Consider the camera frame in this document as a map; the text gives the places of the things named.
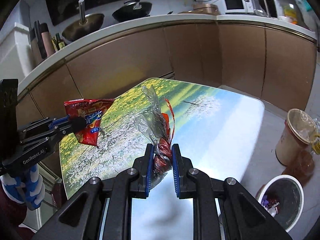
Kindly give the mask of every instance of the white microwave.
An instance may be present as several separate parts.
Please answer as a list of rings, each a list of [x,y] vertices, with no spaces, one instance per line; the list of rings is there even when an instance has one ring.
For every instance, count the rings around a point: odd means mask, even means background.
[[[223,9],[225,13],[252,13],[255,10],[263,10],[258,0],[223,0]]]

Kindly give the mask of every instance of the plastic bucket with lid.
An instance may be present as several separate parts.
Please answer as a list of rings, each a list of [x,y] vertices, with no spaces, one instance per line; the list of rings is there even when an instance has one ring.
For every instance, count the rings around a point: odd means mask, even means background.
[[[287,166],[301,150],[317,140],[318,130],[312,118],[300,109],[289,110],[284,124],[276,145],[276,157]]]
[[[299,220],[304,203],[302,186],[290,175],[280,175],[263,185],[256,194],[261,204],[264,195],[276,196],[279,201],[279,213],[275,220],[289,232]]]

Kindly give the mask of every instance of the plastic bag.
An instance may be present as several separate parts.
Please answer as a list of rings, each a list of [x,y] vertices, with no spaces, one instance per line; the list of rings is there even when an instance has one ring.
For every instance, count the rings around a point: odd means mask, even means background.
[[[69,118],[83,117],[87,127],[75,133],[79,143],[97,146],[102,116],[113,104],[114,99],[77,99],[64,102]]]
[[[169,116],[161,113],[160,103],[156,91],[151,85],[150,89],[142,87],[151,106],[134,121],[134,127],[146,136],[154,145],[154,161],[151,188],[155,187],[166,175],[166,172],[172,168],[172,151],[170,150],[171,141],[174,135],[174,113],[170,102],[165,99],[173,118],[173,130],[169,126]]]

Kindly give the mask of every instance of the hand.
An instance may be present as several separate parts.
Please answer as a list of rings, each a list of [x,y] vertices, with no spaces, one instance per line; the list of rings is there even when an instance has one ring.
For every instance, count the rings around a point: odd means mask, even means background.
[[[0,179],[4,192],[8,198],[22,204],[24,200],[17,191],[17,187],[22,187],[25,192],[26,201],[30,202],[34,208],[38,208],[45,193],[43,178],[39,174],[38,164],[26,171],[24,176],[25,182],[21,181],[21,177],[12,178],[9,174],[1,176]]]

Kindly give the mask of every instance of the table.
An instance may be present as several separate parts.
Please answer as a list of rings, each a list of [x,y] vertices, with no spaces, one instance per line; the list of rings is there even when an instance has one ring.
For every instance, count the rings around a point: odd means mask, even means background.
[[[115,177],[143,156],[146,137],[133,127],[133,120],[149,102],[141,91],[153,84],[161,110],[173,108],[181,155],[211,178],[233,177],[241,181],[259,135],[264,104],[230,91],[176,80],[151,78],[119,96],[101,120],[98,146],[77,143],[73,134],[60,142],[62,176],[70,198],[89,178]],[[173,174],[151,190],[146,200],[132,201],[132,240],[192,239],[192,200],[175,195]]]

